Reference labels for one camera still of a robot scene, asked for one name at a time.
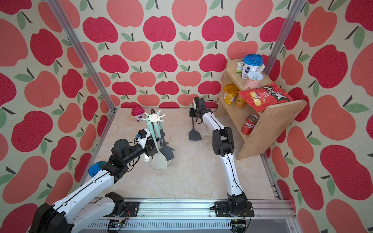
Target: blue lid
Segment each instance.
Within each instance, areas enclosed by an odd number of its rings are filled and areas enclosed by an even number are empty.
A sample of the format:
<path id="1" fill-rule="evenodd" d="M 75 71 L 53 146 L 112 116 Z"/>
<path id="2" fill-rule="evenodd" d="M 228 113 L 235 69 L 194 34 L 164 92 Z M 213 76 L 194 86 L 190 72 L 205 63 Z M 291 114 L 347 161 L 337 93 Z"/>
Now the blue lid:
<path id="1" fill-rule="evenodd" d="M 249 54 L 244 57 L 244 63 L 252 66 L 261 66 L 263 58 L 259 54 Z"/>
<path id="2" fill-rule="evenodd" d="M 101 168 L 106 164 L 105 161 L 100 161 L 95 164 L 93 164 L 89 169 L 88 169 L 88 174 L 91 177 L 94 177 L 100 170 Z"/>

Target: canned drink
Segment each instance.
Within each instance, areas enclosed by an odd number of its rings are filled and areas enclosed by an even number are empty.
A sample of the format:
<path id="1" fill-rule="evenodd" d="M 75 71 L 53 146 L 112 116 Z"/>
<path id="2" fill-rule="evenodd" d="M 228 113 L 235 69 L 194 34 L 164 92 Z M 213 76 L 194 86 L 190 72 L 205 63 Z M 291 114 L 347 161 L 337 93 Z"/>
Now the canned drink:
<path id="1" fill-rule="evenodd" d="M 263 80 L 264 76 L 263 74 L 256 72 L 256 71 L 251 71 L 248 73 L 244 88 L 250 90 L 250 89 L 256 89 L 260 88 L 260 83 Z"/>
<path id="2" fill-rule="evenodd" d="M 246 118 L 244 125 L 241 128 L 241 132 L 244 135 L 250 135 L 254 129 L 256 123 L 258 122 L 259 117 L 257 115 L 250 115 Z"/>

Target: pink cup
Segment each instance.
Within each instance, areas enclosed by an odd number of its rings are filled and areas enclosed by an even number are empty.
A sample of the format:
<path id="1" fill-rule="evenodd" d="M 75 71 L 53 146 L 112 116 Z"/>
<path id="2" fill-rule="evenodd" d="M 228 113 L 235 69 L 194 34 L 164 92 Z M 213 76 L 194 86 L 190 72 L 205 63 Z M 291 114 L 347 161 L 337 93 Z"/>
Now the pink cup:
<path id="1" fill-rule="evenodd" d="M 140 122 L 144 120 L 143 114 L 145 110 L 141 106 L 134 106 L 131 111 L 131 115 L 134 116 L 134 118 Z"/>

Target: wooden shelf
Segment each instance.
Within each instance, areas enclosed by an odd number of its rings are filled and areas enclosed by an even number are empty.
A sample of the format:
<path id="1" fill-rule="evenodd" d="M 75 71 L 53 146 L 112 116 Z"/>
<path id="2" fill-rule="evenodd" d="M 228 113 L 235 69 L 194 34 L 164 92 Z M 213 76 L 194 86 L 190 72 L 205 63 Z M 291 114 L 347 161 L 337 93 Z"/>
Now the wooden shelf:
<path id="1" fill-rule="evenodd" d="M 282 104 L 270 105 L 263 112 L 258 113 L 249 104 L 246 104 L 243 109 L 240 109 L 235 106 L 234 102 L 233 104 L 225 103 L 225 85 L 234 83 L 241 91 L 245 90 L 245 80 L 241 78 L 240 73 L 236 72 L 237 62 L 240 60 L 242 59 L 231 60 L 227 63 L 223 77 L 222 90 L 219 95 L 218 108 L 214 113 L 216 117 L 229 115 L 244 139 L 245 144 L 239 152 L 237 159 L 248 158 L 264 153 L 307 105 L 305 100 L 296 100 Z M 272 83 L 272 80 L 267 75 L 263 74 L 263 76 L 264 79 L 261 82 L 261 86 Z M 246 118 L 251 114 L 259 116 L 259 121 L 251 134 L 247 136 L 241 132 L 241 127 Z"/>

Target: pink lid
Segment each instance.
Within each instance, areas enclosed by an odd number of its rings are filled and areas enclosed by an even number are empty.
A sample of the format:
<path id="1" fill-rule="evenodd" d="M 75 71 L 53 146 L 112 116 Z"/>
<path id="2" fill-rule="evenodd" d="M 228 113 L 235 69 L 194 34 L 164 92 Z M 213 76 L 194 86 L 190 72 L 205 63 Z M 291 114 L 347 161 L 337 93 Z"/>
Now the pink lid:
<path id="1" fill-rule="evenodd" d="M 145 112 L 145 110 L 141 106 L 134 106 L 132 108 L 131 115 L 132 116 L 138 116 L 138 115 L 143 114 L 144 112 Z"/>

